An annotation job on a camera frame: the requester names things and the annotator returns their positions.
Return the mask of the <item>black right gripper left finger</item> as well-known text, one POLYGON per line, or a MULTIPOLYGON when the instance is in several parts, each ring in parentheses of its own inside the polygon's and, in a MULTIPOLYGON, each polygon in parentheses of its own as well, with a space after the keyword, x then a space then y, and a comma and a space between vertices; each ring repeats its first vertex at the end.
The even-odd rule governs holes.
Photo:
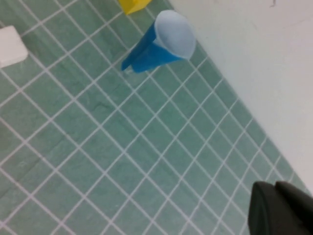
POLYGON ((304 235, 303 223, 297 218, 274 185, 255 182, 248 212, 251 235, 304 235))

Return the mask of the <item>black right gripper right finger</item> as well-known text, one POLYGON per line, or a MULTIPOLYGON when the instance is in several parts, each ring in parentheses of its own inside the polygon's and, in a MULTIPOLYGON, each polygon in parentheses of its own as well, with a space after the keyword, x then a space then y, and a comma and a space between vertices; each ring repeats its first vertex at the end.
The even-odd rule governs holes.
POLYGON ((283 196, 295 214, 299 224, 310 235, 313 234, 313 197, 291 183, 277 181, 276 189, 283 196))

